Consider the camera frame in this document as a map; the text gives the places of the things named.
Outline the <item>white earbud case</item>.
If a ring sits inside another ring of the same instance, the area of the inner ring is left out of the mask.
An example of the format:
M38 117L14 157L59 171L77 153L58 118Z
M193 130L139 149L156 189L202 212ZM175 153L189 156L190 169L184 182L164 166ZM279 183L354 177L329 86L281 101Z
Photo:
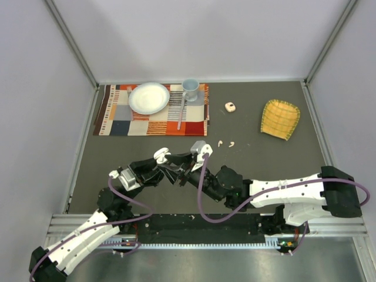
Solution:
M169 149L167 147L163 147L154 153L153 158L158 165L162 165L168 161L166 157L167 155L170 155Z

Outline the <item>pink earbud case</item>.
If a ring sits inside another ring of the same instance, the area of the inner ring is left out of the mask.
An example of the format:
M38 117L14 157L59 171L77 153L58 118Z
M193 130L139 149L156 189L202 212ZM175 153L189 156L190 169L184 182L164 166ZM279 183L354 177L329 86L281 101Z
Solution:
M236 106L234 103L232 102L227 102L225 105L224 105L224 108L227 112L229 113L232 113L236 110Z

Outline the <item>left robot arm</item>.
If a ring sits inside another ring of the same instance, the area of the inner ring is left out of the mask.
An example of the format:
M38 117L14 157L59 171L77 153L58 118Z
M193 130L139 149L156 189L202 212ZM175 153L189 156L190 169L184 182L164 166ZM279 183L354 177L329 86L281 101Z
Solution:
M108 187L99 193L98 209L82 225L61 241L32 252L30 281L66 281L68 275L107 239L127 233L135 222L153 215L151 207L135 200L145 187L157 186L164 177L164 167L170 156L155 156L131 163L109 173ZM148 209L148 213L134 216L131 205Z

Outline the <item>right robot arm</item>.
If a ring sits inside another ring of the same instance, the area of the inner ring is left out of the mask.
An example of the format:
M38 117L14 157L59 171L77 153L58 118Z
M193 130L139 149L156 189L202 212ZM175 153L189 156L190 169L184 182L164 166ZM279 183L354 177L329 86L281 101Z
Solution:
M227 208L237 212L275 205L272 224L283 233L328 215L362 216L354 178L334 166L323 166L319 173L299 179L261 181L244 179L227 166L211 174L206 167L207 153L166 153L155 159L172 183L189 182L197 187L198 200L206 194L217 202L224 201Z

